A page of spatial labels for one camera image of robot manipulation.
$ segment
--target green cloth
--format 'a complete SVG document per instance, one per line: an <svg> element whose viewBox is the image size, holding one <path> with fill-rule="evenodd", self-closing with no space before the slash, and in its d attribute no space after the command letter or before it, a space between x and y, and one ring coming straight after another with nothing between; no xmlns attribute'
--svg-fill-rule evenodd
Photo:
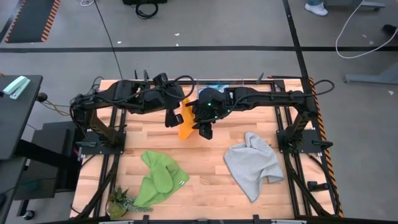
<svg viewBox="0 0 398 224"><path fill-rule="evenodd" d="M141 155L150 173L142 180L134 206L149 207L168 199L189 180L177 162L163 153L146 151Z"/></svg>

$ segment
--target wooden tabletop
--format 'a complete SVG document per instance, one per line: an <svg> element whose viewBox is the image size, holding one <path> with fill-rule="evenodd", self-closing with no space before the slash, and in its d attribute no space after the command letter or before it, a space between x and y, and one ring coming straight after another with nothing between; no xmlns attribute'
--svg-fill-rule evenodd
<svg viewBox="0 0 398 224"><path fill-rule="evenodd" d="M103 80L100 89L107 89L117 80ZM300 80L285 80L286 90L302 90ZM259 91L270 91L269 85L245 85ZM187 93L190 86L184 86ZM190 97L197 98L197 91ZM297 112L290 108L293 119ZM98 110L98 117L109 124L111 108ZM287 126L285 115L284 126ZM120 158L116 185L129 189L129 195L136 197L142 178L149 173L148 167L140 158L146 150L162 152L175 159L189 174L190 180L166 201L152 206L149 213L128 212L123 219L141 220L145 214L153 220L188 219L252 219L258 214L261 219L293 218L289 185L284 159L279 152L275 132L277 121L273 107L258 107L251 111L233 112L227 118L213 125L213 139L207 140L197 130L186 140L178 139L178 127L165 128L165 111L138 115L127 114L127 139L124 154ZM244 141L245 132L253 132L262 137L277 154L285 179L268 184L264 181L259 198L250 203L226 167L223 156L226 150ZM81 211L98 188L102 155L97 155L81 170L73 208ZM326 182L321 168L307 156L301 157L305 180ZM300 213L304 215L302 194L296 186ZM333 213L329 191L313 193L323 208ZM100 215L104 215L104 204L108 190L103 195Z"/></svg>

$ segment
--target black mat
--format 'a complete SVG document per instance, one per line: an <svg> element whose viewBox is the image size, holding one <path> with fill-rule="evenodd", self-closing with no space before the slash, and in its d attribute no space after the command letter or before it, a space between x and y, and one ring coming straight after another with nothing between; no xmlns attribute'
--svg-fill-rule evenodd
<svg viewBox="0 0 398 224"><path fill-rule="evenodd" d="M47 41L60 0L23 0L6 43Z"/></svg>

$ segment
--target gray towel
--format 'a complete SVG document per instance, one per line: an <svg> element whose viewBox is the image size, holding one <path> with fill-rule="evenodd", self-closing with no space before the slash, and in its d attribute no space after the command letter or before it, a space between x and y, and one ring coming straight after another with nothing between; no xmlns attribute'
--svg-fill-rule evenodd
<svg viewBox="0 0 398 224"><path fill-rule="evenodd" d="M254 133L245 133L246 142L231 146L224 155L224 161L235 181L251 202L261 191L264 178L268 183L284 179L274 150Z"/></svg>

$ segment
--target concrete floor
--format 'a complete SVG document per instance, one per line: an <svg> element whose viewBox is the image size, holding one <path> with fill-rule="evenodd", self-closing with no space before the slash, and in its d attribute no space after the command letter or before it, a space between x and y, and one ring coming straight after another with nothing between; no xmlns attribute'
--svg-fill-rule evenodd
<svg viewBox="0 0 398 224"><path fill-rule="evenodd" d="M379 12L359 11L342 36L340 46L367 47L372 46L371 42L378 45L386 41L380 28L385 23L398 25L398 3L379 1L386 3L387 8ZM17 0L0 1L0 27L16 3ZM317 17L304 10L304 3L289 1L301 46L333 47L352 9L331 8L328 16ZM121 1L98 0L98 5L115 47L293 46L280 0L169 0L148 21L138 19L133 9ZM389 45L398 45L398 41ZM0 48L109 46L95 6L80 7L76 0L62 1L46 43L0 43ZM133 78L134 69L146 69L151 77L166 72L172 78L183 74L195 78L257 78L262 72L301 76L295 52L118 52L117 56L124 78ZM398 154L394 139L398 86L342 82L347 73L382 72L398 61L398 53L376 52L353 60L339 58L335 52L304 52L303 56L311 77L327 78L336 84L335 91L319 99L328 139L335 144L331 156L345 216L398 220ZM0 54L0 72L43 75L42 91L52 102L62 105L67 105L77 93L85 93L98 75L119 78L111 52ZM323 88L327 87L317 87L318 91ZM66 120L36 104L29 124L40 129L43 123ZM32 133L27 127L23 138L30 140ZM65 220L72 199L73 194L62 193L53 199L33 200L29 209L36 210L37 216L29 222L15 217L15 203L7 223Z"/></svg>

